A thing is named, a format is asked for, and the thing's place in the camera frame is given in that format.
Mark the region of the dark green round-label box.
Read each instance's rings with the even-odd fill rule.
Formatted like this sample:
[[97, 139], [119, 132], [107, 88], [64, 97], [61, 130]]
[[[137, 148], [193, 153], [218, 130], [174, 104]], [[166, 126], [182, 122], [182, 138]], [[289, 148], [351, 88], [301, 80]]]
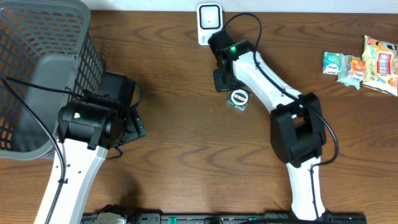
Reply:
[[238, 89], [231, 92], [226, 103], [234, 109], [244, 111], [251, 99], [252, 93], [244, 89]]

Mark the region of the green tissue pack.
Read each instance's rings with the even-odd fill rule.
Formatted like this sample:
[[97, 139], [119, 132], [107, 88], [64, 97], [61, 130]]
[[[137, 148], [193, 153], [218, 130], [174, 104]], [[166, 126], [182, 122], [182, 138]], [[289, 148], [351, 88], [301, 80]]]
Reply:
[[333, 52], [323, 53], [322, 73], [337, 75], [341, 71], [341, 54]]

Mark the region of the teal small snack packet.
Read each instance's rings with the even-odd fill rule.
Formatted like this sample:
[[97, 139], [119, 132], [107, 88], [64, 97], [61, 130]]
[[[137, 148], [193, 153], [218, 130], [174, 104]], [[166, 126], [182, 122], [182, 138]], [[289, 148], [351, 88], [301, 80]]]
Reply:
[[352, 55], [341, 54], [341, 71], [338, 73], [337, 82], [344, 84], [345, 86], [353, 86], [355, 89], [360, 89], [360, 84], [363, 81], [359, 81], [353, 78], [347, 77], [348, 60], [350, 57], [355, 57]]

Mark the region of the orange tissue pack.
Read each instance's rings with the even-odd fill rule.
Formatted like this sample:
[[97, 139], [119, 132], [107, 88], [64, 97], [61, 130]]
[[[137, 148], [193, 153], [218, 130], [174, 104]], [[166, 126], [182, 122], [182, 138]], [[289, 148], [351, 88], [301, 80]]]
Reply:
[[348, 60], [348, 69], [346, 76], [362, 81], [364, 79], [365, 68], [365, 61], [361, 60], [360, 58], [350, 57]]

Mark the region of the large white snack bag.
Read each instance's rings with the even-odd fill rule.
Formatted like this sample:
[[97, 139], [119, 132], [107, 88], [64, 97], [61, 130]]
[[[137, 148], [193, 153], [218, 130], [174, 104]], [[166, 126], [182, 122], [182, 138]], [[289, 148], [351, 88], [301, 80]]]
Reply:
[[364, 36], [365, 61], [362, 85], [397, 97], [397, 44]]

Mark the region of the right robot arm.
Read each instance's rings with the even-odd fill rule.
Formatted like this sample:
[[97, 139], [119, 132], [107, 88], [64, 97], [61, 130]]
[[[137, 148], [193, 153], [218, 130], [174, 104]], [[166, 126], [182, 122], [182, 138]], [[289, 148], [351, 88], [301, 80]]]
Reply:
[[321, 159], [322, 147], [326, 133], [332, 132], [322, 116], [320, 100], [286, 84], [249, 41], [210, 39], [208, 43], [217, 60], [217, 91], [246, 85], [270, 113], [271, 146], [287, 166], [292, 213], [299, 220], [319, 221], [326, 212], [319, 180], [319, 169], [327, 164]]

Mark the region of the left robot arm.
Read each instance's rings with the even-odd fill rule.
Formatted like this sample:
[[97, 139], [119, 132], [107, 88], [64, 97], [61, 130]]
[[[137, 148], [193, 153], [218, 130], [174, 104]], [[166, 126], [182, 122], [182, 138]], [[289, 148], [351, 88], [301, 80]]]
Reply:
[[93, 181], [111, 148], [146, 135], [131, 95], [88, 93], [58, 112], [57, 147], [36, 223], [80, 223]]

